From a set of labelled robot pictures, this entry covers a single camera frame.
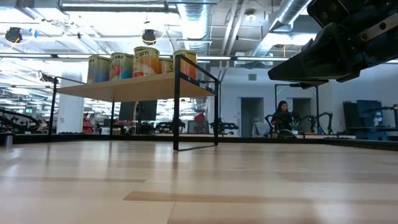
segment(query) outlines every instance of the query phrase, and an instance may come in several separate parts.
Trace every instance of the can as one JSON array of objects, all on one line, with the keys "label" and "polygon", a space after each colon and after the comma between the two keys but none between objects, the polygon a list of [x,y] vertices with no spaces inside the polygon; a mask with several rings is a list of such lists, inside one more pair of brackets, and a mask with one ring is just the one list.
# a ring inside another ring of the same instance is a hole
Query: can
[{"label": "can", "polygon": [[156,75],[159,70],[159,51],[152,47],[136,47],[133,68],[133,77]]},{"label": "can", "polygon": [[87,84],[106,82],[109,80],[109,59],[101,56],[88,58]]},{"label": "can", "polygon": [[[176,50],[173,54],[174,58],[176,55],[183,55],[192,62],[197,62],[197,53],[191,50]],[[184,60],[181,60],[180,62],[180,71],[194,80],[197,79],[197,69]]]},{"label": "can", "polygon": [[159,74],[174,72],[174,61],[168,58],[159,59]]},{"label": "can", "polygon": [[111,54],[111,64],[109,66],[109,80],[132,78],[133,61],[133,55],[124,53]]}]

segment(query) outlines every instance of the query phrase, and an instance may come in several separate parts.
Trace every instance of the woman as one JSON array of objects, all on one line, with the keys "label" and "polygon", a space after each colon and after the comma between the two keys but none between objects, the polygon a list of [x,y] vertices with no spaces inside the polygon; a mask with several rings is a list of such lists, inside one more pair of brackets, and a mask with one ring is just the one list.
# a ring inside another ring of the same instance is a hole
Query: woman
[{"label": "woman", "polygon": [[288,111],[287,102],[282,100],[279,102],[278,109],[272,116],[271,124],[275,126],[275,130],[288,129],[292,130],[290,123],[293,121],[292,115]]}]

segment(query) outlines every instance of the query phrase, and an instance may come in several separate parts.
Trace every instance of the trash bin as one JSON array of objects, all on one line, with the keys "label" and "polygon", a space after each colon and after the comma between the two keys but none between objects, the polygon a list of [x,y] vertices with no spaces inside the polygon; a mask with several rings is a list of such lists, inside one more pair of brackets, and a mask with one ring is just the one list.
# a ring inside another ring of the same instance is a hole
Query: trash bin
[{"label": "trash bin", "polygon": [[14,139],[15,134],[14,133],[1,133],[1,139],[2,139],[2,146],[5,147],[6,149],[12,148],[12,140]]}]

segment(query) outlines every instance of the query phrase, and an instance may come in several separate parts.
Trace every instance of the doorway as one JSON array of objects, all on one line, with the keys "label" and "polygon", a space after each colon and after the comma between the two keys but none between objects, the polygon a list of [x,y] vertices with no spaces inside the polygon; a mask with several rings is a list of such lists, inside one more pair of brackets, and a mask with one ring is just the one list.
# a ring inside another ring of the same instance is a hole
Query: doorway
[{"label": "doorway", "polygon": [[264,99],[241,98],[241,137],[251,138],[253,124],[264,122]]},{"label": "doorway", "polygon": [[[293,98],[293,111],[303,118],[311,115],[311,98]],[[308,119],[303,120],[298,126],[298,132],[310,132],[310,122]]]}]

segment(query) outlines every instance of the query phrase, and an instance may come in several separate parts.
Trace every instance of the shelf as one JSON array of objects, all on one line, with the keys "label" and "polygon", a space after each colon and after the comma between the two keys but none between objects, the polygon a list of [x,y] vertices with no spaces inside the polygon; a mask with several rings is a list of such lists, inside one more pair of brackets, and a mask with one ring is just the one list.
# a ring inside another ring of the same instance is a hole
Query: shelf
[{"label": "shelf", "polygon": [[[146,101],[174,98],[174,72],[127,78],[102,83],[70,86],[58,93],[108,102]],[[180,79],[180,97],[213,96],[215,91],[184,74]]]}]

